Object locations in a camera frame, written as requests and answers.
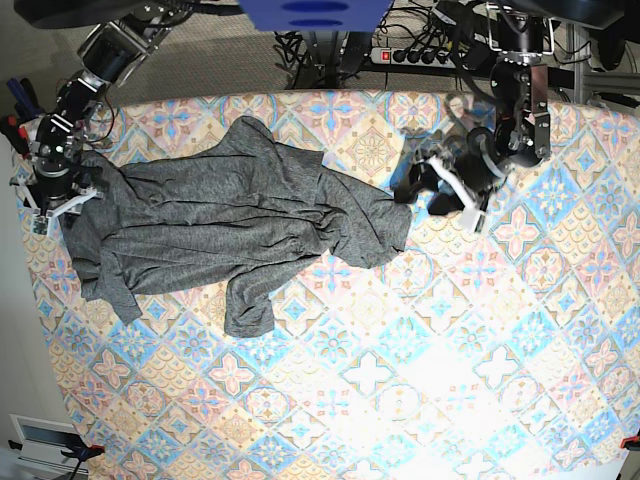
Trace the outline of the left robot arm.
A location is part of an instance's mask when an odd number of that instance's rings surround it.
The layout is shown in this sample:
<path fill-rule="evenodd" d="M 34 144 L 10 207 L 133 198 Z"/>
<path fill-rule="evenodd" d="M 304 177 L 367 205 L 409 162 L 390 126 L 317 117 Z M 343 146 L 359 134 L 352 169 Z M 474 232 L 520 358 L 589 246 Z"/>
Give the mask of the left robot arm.
<path fill-rule="evenodd" d="M 432 216 L 455 214 L 467 230 L 479 232 L 491 197 L 517 167 L 532 168 L 550 156 L 548 68 L 542 58 L 553 52 L 549 20 L 503 1 L 485 2 L 484 48 L 495 55 L 490 92 L 473 80 L 470 56 L 478 46 L 476 2 L 468 2 L 455 22 L 450 58 L 458 77 L 475 98 L 495 109 L 495 126 L 475 124 L 448 135 L 411 156 L 393 185 L 394 199 L 413 204 L 423 192 Z"/>

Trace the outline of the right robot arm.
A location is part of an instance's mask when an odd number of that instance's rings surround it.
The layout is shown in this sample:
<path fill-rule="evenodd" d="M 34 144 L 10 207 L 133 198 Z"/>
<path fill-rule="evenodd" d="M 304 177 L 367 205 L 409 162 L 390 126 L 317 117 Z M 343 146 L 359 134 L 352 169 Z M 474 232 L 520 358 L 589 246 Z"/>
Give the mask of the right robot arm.
<path fill-rule="evenodd" d="M 106 105 L 110 87 L 123 83 L 173 28 L 195 13 L 220 13 L 201 1 L 17 1 L 15 12 L 39 29 L 92 26 L 77 51 L 81 69 L 62 84 L 53 110 L 38 103 L 31 83 L 12 78 L 16 115 L 1 119 L 1 132 L 32 164 L 11 183 L 32 213 L 31 230 L 49 235 L 56 218 L 77 214 L 98 196 L 94 170 L 81 164 L 93 115 Z"/>

